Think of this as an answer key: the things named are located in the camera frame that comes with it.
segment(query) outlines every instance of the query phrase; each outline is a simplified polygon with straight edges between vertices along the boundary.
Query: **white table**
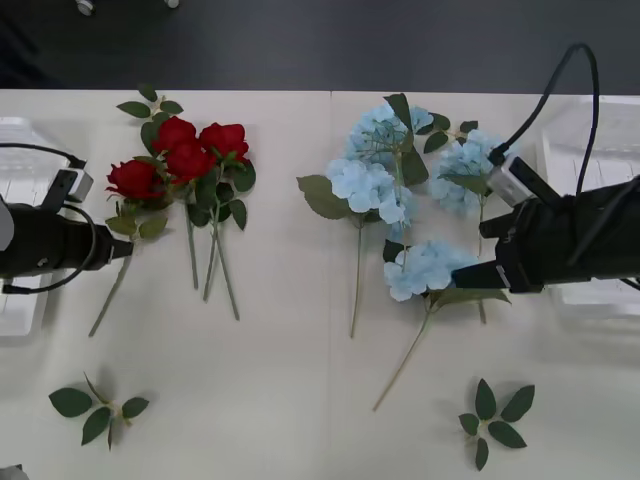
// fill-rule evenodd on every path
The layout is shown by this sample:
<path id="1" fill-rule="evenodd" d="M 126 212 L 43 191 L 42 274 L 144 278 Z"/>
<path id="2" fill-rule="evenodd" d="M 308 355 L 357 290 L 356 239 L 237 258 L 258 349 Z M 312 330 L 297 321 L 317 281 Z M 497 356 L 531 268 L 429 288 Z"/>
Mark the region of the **white table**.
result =
<path id="1" fill-rule="evenodd" d="M 295 177 L 322 173 L 359 114 L 382 94 L 170 92 L 198 127 L 241 122 L 258 171 L 245 232 L 224 241 L 241 322 L 231 313 L 218 268 L 208 305 L 191 287 L 182 210 L 173 232 L 148 245 L 95 338 L 87 333 L 117 273 L 85 273 L 50 296 L 43 327 L 0 349 L 0 466 L 22 463 L 32 479 L 367 479 L 616 480 L 637 478 L 640 456 L 640 345 L 557 318 L 547 295 L 438 313 L 378 413 L 371 407 L 412 340 L 420 302 L 396 303 L 382 278 L 385 231 L 366 233 L 360 323 L 348 338 L 356 232 L 311 212 Z M 79 156 L 96 184 L 85 202 L 94 218 L 107 204 L 109 164 L 143 152 L 137 122 L 114 106 L 132 92 L 0 91 L 0 116 L 24 116 Z M 537 97 L 411 94 L 411 103 L 452 120 L 479 120 L 507 136 Z M 554 98 L 544 112 L 571 101 Z M 533 150 L 523 141 L 523 153 Z M 444 236 L 476 248 L 477 223 L 454 219 L 427 198 L 414 238 Z M 504 211 L 494 200 L 490 214 Z M 198 231 L 201 279 L 208 233 Z M 67 420 L 47 395 L 86 371 L 113 398 L 151 400 L 108 452 L 80 447 L 84 418 Z M 518 424 L 529 444 L 490 442 L 489 462 L 470 465 L 457 415 L 479 377 L 499 399 L 536 385 Z"/>

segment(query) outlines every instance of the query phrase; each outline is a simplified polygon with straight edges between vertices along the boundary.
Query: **green leaf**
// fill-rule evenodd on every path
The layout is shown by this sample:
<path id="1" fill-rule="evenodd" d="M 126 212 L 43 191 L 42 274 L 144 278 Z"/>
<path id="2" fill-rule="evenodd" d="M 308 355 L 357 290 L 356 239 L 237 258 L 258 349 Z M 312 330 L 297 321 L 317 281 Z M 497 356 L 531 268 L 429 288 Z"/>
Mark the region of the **green leaf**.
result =
<path id="1" fill-rule="evenodd" d="M 429 171 L 415 147 L 402 154 L 402 176 L 407 187 L 420 185 L 429 179 Z"/>
<path id="2" fill-rule="evenodd" d="M 87 418 L 82 427 L 82 445 L 96 439 L 98 435 L 104 432 L 111 421 L 111 409 L 109 407 L 100 407 Z"/>
<path id="3" fill-rule="evenodd" d="M 104 405 L 109 403 L 109 400 L 104 395 L 101 395 L 100 392 L 98 392 L 98 390 L 96 389 L 96 387 L 93 386 L 93 383 L 91 383 L 91 381 L 89 380 L 89 377 L 87 377 L 87 374 L 85 372 L 82 372 L 82 373 L 84 373 L 84 378 L 87 381 L 87 385 L 89 385 L 89 389 L 96 396 L 98 401 Z"/>
<path id="4" fill-rule="evenodd" d="M 150 102 L 155 102 L 158 100 L 158 94 L 155 89 L 149 85 L 148 83 L 141 83 L 138 85 L 138 91 L 140 95 L 149 100 Z"/>
<path id="5" fill-rule="evenodd" d="M 382 218 L 380 218 L 380 213 L 378 213 L 378 210 L 375 209 L 369 210 L 367 213 L 365 213 L 362 221 L 364 223 L 378 223 L 382 221 Z"/>
<path id="6" fill-rule="evenodd" d="M 133 159 L 138 160 L 139 162 L 144 162 L 144 163 L 148 163 L 149 165 L 153 165 L 156 168 L 156 170 L 160 172 L 163 172 L 164 170 L 167 169 L 166 165 L 162 163 L 160 160 L 158 160 L 157 158 L 141 155 L 138 157 L 133 157 Z"/>
<path id="7" fill-rule="evenodd" d="M 476 413 L 480 420 L 489 420 L 496 414 L 496 397 L 484 378 L 478 383 L 476 392 Z"/>
<path id="8" fill-rule="evenodd" d="M 218 186 L 216 187 L 216 194 L 218 195 L 218 200 L 220 200 L 221 203 L 230 202 L 233 200 L 234 196 L 233 188 L 231 188 L 231 185 L 226 182 L 218 183 Z"/>
<path id="9" fill-rule="evenodd" d="M 49 395 L 51 405 L 60 415 L 67 418 L 82 415 L 93 405 L 91 397 L 75 388 L 61 388 Z"/>
<path id="10" fill-rule="evenodd" d="M 349 203 L 331 192 L 331 182 L 322 175 L 297 177 L 298 188 L 304 193 L 304 199 L 311 210 L 330 220 L 344 218 L 351 214 Z"/>
<path id="11" fill-rule="evenodd" d="M 239 192 L 248 192 L 256 183 L 256 171 L 253 168 L 253 164 L 250 161 L 246 161 L 244 164 L 245 169 L 234 168 L 231 170 L 230 177 L 233 180 L 233 185 Z"/>
<path id="12" fill-rule="evenodd" d="M 105 223 L 114 232 L 128 237 L 135 234 L 138 229 L 136 227 L 136 219 L 133 217 L 111 217 Z"/>
<path id="13" fill-rule="evenodd" d="M 418 129 L 417 132 L 415 132 L 416 135 L 426 135 L 427 133 L 431 133 L 434 129 L 435 125 L 434 122 L 431 122 L 429 125 L 425 125 L 424 127 Z"/>
<path id="14" fill-rule="evenodd" d="M 122 416 L 124 418 L 135 418 L 144 412 L 147 406 L 149 406 L 149 400 L 142 397 L 131 398 L 122 405 Z"/>
<path id="15" fill-rule="evenodd" d="M 460 124 L 460 131 L 462 133 L 469 133 L 471 130 L 475 130 L 478 128 L 477 120 L 469 120 L 467 122 L 462 122 Z"/>
<path id="16" fill-rule="evenodd" d="M 451 128 L 451 121 L 444 115 L 433 112 L 431 112 L 431 115 L 433 115 L 433 124 L 440 130 L 449 130 Z"/>
<path id="17" fill-rule="evenodd" d="M 404 245 L 391 240 L 384 241 L 384 250 L 382 251 L 382 259 L 385 262 L 395 262 L 398 254 L 404 250 Z"/>
<path id="18" fill-rule="evenodd" d="M 500 414 L 502 419 L 505 422 L 517 422 L 520 420 L 531 408 L 535 393 L 536 387 L 534 385 L 527 385 L 518 390 L 502 410 Z"/>
<path id="19" fill-rule="evenodd" d="M 486 197 L 491 193 L 484 175 L 458 175 L 455 173 L 444 173 L 438 178 L 460 185 L 461 187 L 471 190 L 473 193 L 482 195 L 483 197 Z"/>
<path id="20" fill-rule="evenodd" d="M 465 432 L 472 437 L 475 437 L 478 434 L 480 420 L 473 413 L 463 413 L 458 417 L 458 419 L 460 420 L 460 425 L 462 425 Z"/>
<path id="21" fill-rule="evenodd" d="M 389 106 L 393 109 L 393 113 L 400 119 L 402 123 L 412 131 L 411 127 L 411 113 L 409 112 L 409 103 L 404 93 L 394 93 L 388 97 L 384 97 Z"/>
<path id="22" fill-rule="evenodd" d="M 136 118 L 149 118 L 151 109 L 142 102 L 124 102 L 118 105 L 120 110 Z"/>
<path id="23" fill-rule="evenodd" d="M 476 468 L 478 471 L 481 471 L 484 466 L 487 464 L 487 460 L 489 458 L 489 445 L 487 445 L 487 441 L 480 437 L 478 438 L 478 444 L 476 447 Z"/>
<path id="24" fill-rule="evenodd" d="M 445 288 L 438 298 L 438 308 L 454 303 L 495 299 L 511 303 L 503 290 L 497 288 Z"/>
<path id="25" fill-rule="evenodd" d="M 156 155 L 156 151 L 153 148 L 152 142 L 156 139 L 158 131 L 154 122 L 145 122 L 142 124 L 140 128 L 140 139 L 144 144 L 145 148 L 151 155 Z"/>
<path id="26" fill-rule="evenodd" d="M 209 210 L 204 210 L 198 205 L 190 203 L 187 205 L 187 210 L 189 211 L 189 220 L 198 228 L 204 227 L 211 220 Z"/>
<path id="27" fill-rule="evenodd" d="M 156 238 L 162 233 L 166 226 L 167 217 L 164 217 L 162 215 L 151 217 L 149 220 L 143 222 L 142 225 L 140 225 L 140 238 L 144 238 L 145 240 Z"/>
<path id="28" fill-rule="evenodd" d="M 511 425 L 501 420 L 489 424 L 489 433 L 505 447 L 524 448 L 527 446 L 520 434 Z"/>
<path id="29" fill-rule="evenodd" d="M 244 227 L 247 226 L 247 207 L 244 202 L 242 200 L 233 200 L 229 202 L 229 209 L 240 230 L 244 230 Z"/>
<path id="30" fill-rule="evenodd" d="M 166 100 L 162 102 L 160 104 L 160 110 L 166 113 L 171 113 L 172 115 L 178 115 L 184 112 L 184 109 L 180 106 L 180 104 L 172 100 Z"/>
<path id="31" fill-rule="evenodd" d="M 424 144 L 424 153 L 435 152 L 439 148 L 445 146 L 449 141 L 449 137 L 444 132 L 436 132 L 427 138 L 427 141 Z"/>
<path id="32" fill-rule="evenodd" d="M 160 127 L 160 125 L 169 120 L 169 117 L 170 115 L 166 112 L 158 112 L 153 116 L 153 123 L 158 124 L 158 127 Z"/>

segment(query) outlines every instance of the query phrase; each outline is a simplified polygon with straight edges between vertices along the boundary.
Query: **red rose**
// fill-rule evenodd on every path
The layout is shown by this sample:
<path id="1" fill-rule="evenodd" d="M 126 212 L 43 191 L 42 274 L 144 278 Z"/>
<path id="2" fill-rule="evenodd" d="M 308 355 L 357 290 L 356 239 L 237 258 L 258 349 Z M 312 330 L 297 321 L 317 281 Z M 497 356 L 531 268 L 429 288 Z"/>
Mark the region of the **red rose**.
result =
<path id="1" fill-rule="evenodd" d="M 175 176 L 175 183 L 184 183 L 206 175 L 215 165 L 213 155 L 202 151 L 202 146 L 194 138 L 178 144 L 167 157 L 167 172 Z"/>
<path id="2" fill-rule="evenodd" d="M 158 138 L 154 140 L 153 148 L 156 152 L 171 151 L 179 143 L 195 140 L 196 127 L 178 117 L 166 120 L 158 129 Z"/>
<path id="3" fill-rule="evenodd" d="M 208 152 L 214 152 L 213 148 L 215 148 L 222 158 L 231 152 L 236 152 L 236 160 L 247 161 L 244 154 L 249 151 L 249 145 L 244 141 L 244 127 L 242 125 L 214 123 L 200 132 L 200 143 Z"/>
<path id="4" fill-rule="evenodd" d="M 115 185 L 115 188 L 107 187 L 107 190 L 123 197 L 153 198 L 164 195 L 164 185 L 156 175 L 155 167 L 139 160 L 120 162 L 119 167 L 111 165 L 107 180 Z"/>

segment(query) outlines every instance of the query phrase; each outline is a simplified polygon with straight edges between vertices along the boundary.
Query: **hydrangea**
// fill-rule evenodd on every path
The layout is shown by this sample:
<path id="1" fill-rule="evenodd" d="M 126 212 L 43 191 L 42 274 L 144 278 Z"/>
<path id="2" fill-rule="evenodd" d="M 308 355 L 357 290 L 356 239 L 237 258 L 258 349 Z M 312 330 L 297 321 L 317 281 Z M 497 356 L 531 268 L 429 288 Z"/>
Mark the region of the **hydrangea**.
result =
<path id="1" fill-rule="evenodd" d="M 397 187 L 393 176 L 379 163 L 333 160 L 326 176 L 331 180 L 333 194 L 346 199 L 352 211 L 365 213 L 377 208 L 380 217 L 388 224 L 409 223 L 411 192 L 405 187 Z"/>
<path id="2" fill-rule="evenodd" d="M 411 126 L 415 132 L 433 123 L 433 115 L 420 107 L 411 107 Z M 396 117 L 389 104 L 366 112 L 353 127 L 347 141 L 346 156 L 349 159 L 390 164 L 393 154 L 390 145 L 400 144 L 407 127 Z"/>
<path id="3" fill-rule="evenodd" d="M 439 178 L 444 174 L 486 175 L 493 168 L 489 161 L 491 150 L 502 142 L 480 130 L 472 130 L 464 145 L 453 142 L 442 152 L 440 161 L 431 171 L 429 192 L 447 210 L 466 215 L 480 206 L 478 195 L 453 182 Z"/>
<path id="4" fill-rule="evenodd" d="M 468 267 L 478 259 L 442 241 L 430 241 L 400 252 L 395 262 L 384 265 L 384 279 L 391 296 L 403 302 L 427 290 L 442 290 L 451 284 L 451 272 Z"/>

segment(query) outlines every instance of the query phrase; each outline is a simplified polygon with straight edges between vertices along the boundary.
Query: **white container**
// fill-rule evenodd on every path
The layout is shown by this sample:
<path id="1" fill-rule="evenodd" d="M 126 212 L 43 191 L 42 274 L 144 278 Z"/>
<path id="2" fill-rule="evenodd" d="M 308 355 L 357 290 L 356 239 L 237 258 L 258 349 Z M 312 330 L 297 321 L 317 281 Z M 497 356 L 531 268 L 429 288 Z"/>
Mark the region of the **white container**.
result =
<path id="1" fill-rule="evenodd" d="M 16 142 L 60 148 L 35 132 L 24 118 L 0 118 L 0 142 Z M 7 203 L 40 205 L 51 182 L 67 159 L 24 148 L 0 148 L 0 195 Z M 48 285 L 51 274 L 21 277 L 14 285 L 37 288 Z M 0 293 L 0 337 L 28 335 L 44 314 L 47 293 L 3 295 Z"/>
<path id="2" fill-rule="evenodd" d="M 538 168 L 560 194 L 575 194 L 589 138 L 591 97 L 581 97 L 547 122 L 538 144 Z M 640 98 L 600 97 L 600 118 L 583 191 L 640 175 Z M 550 287 L 565 316 L 610 319 L 640 315 L 640 292 L 618 280 Z"/>

